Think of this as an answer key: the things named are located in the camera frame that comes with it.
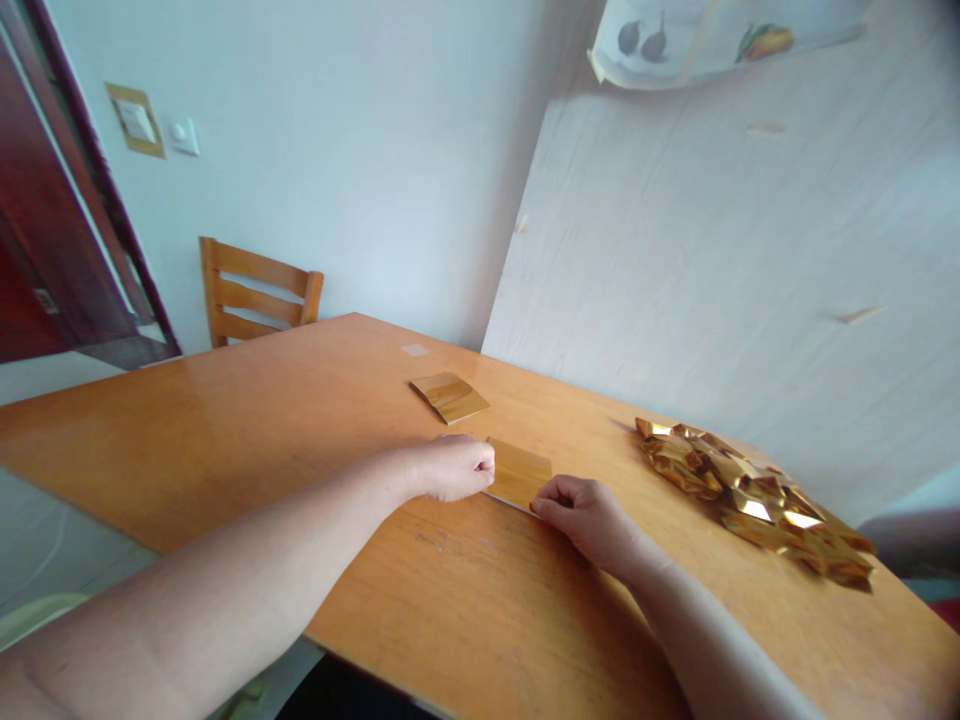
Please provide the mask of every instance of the switch plate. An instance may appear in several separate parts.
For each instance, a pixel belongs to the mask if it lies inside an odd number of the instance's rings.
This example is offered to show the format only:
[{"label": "switch plate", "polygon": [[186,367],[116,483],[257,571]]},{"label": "switch plate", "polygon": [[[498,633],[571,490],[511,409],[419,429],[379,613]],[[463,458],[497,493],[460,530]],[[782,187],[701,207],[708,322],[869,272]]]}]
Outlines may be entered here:
[{"label": "switch plate", "polygon": [[127,147],[144,155],[160,159],[167,157],[163,150],[163,138],[157,125],[150,98],[142,90],[105,83],[107,94],[117,112],[123,139]]},{"label": "switch plate", "polygon": [[170,118],[167,125],[167,141],[174,150],[184,155],[200,157],[200,143],[193,118]]},{"label": "switch plate", "polygon": [[123,123],[123,129],[127,134],[137,140],[155,145],[157,136],[153,132],[153,125],[150,123],[150,116],[147,115],[146,108],[129,100],[117,100],[117,112],[120,113],[120,122]]}]

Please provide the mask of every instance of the wooden chair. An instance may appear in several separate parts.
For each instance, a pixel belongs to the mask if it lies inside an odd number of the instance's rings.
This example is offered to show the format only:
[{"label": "wooden chair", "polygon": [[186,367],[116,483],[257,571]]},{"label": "wooden chair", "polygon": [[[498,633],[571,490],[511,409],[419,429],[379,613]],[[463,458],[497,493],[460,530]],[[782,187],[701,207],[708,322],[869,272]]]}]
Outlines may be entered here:
[{"label": "wooden chair", "polygon": [[[200,238],[200,258],[203,265],[203,287],[207,296],[210,341],[215,348],[226,347],[227,338],[252,340],[280,332],[269,325],[224,312],[225,307],[255,310],[289,323],[291,327],[317,321],[323,273],[305,272],[292,265],[224,245],[207,237]],[[221,272],[243,275],[286,288],[303,298],[303,304],[287,302],[225,280],[220,277]]]}]

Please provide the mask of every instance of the door frame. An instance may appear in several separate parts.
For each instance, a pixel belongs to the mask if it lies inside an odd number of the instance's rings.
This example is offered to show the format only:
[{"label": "door frame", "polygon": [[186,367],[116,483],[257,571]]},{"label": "door frame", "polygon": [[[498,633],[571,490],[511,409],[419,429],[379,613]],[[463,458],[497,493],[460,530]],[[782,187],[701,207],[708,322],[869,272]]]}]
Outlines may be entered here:
[{"label": "door frame", "polygon": [[[150,323],[152,316],[160,326],[166,343],[177,354],[182,354],[156,283],[147,268],[133,224],[120,200],[106,158],[100,151],[93,122],[53,19],[44,0],[22,0],[22,9],[26,17],[17,0],[0,0],[0,20],[7,29],[37,102],[103,239],[123,291],[130,299],[139,324]],[[41,59],[37,45],[46,63]],[[48,75],[48,67],[53,77]],[[59,87],[63,104],[51,83]]]}]

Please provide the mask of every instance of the shiny gold foil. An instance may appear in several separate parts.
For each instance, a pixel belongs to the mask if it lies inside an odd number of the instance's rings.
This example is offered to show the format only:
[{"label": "shiny gold foil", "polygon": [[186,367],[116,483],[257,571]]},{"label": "shiny gold foil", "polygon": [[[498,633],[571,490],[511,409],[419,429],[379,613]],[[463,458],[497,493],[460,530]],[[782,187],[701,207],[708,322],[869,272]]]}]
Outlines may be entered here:
[{"label": "shiny gold foil", "polygon": [[760,467],[712,433],[637,418],[650,465],[684,493],[723,507],[730,532],[843,587],[873,592],[867,538],[813,502],[780,468]]}]

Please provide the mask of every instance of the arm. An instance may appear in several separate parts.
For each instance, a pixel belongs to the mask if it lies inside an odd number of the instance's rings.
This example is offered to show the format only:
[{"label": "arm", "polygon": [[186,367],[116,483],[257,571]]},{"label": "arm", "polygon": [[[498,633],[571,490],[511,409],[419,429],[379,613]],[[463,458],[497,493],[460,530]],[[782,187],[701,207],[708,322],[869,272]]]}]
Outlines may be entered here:
[{"label": "arm", "polygon": [[530,509],[626,585],[698,720],[823,716],[723,605],[648,538],[595,480],[558,475]]},{"label": "arm", "polygon": [[297,639],[397,507],[492,482],[493,448],[447,436],[248,515],[0,655],[0,717],[203,718]]}]

